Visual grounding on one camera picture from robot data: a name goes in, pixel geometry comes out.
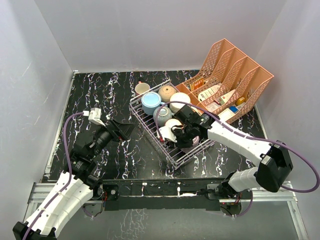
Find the grey mug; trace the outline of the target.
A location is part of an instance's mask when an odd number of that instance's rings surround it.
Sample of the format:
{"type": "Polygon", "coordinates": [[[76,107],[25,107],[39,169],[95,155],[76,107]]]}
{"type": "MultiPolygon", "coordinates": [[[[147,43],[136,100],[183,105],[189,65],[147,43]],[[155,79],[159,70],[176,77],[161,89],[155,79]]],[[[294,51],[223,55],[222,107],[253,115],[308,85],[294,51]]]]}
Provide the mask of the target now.
{"type": "Polygon", "coordinates": [[[154,110],[152,117],[154,121],[157,120],[158,127],[161,128],[166,124],[168,120],[172,119],[173,113],[170,108],[164,106],[160,109],[158,115],[156,116],[156,113],[158,112],[159,108],[160,107],[157,107],[154,110]]]}

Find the light blue mug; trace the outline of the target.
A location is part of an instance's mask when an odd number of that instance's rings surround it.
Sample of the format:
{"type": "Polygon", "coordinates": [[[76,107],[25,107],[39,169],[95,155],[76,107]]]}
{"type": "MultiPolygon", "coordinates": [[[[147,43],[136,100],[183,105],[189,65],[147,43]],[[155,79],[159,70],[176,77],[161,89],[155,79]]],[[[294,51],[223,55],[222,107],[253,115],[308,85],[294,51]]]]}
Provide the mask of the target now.
{"type": "Polygon", "coordinates": [[[153,115],[155,109],[163,105],[161,96],[156,92],[148,92],[141,97],[142,109],[145,114],[153,115]]]}

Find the pink mug white inside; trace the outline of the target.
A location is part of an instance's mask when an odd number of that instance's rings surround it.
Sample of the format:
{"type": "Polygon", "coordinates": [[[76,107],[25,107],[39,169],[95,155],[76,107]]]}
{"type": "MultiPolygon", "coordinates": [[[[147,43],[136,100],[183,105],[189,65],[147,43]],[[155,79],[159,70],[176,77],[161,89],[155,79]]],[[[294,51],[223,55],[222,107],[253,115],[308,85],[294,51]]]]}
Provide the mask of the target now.
{"type": "Polygon", "coordinates": [[[134,88],[134,91],[137,96],[142,95],[143,93],[149,90],[150,90],[150,85],[145,82],[139,82],[134,88]]]}

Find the beige round mug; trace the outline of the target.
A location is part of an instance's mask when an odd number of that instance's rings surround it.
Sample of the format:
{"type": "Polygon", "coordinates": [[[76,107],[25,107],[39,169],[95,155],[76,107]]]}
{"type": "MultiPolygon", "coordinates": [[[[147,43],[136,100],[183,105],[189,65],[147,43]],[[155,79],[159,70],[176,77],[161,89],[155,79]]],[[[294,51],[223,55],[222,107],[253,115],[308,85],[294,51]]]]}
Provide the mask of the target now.
{"type": "Polygon", "coordinates": [[[170,85],[164,85],[158,90],[158,94],[161,97],[161,101],[167,103],[170,101],[172,95],[176,93],[176,89],[170,85]]]}

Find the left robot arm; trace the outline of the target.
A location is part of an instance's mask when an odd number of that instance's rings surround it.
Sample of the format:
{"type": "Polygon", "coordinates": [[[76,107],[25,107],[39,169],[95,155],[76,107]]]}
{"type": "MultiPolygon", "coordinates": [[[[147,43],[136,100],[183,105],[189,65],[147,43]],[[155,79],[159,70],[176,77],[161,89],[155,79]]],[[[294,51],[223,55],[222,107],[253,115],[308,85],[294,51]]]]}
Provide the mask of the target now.
{"type": "Polygon", "coordinates": [[[101,126],[84,146],[75,145],[69,162],[42,204],[25,222],[13,227],[17,240],[55,240],[74,214],[86,203],[103,195],[102,181],[92,174],[94,162],[109,142],[127,141],[133,123],[110,120],[101,126]]]}

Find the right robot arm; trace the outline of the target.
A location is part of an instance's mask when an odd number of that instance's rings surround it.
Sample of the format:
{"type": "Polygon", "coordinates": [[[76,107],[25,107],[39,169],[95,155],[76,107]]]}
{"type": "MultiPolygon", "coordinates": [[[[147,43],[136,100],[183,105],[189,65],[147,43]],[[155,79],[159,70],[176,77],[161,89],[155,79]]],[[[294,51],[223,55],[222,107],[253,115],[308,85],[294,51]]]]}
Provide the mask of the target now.
{"type": "Polygon", "coordinates": [[[254,164],[250,169],[230,173],[213,190],[217,195],[233,199],[244,190],[259,187],[276,193],[293,170],[289,151],[280,141],[268,143],[265,139],[256,140],[222,122],[218,116],[199,115],[186,104],[174,116],[182,124],[172,128],[178,148],[191,147],[194,138],[199,137],[200,140],[223,144],[254,164]]]}

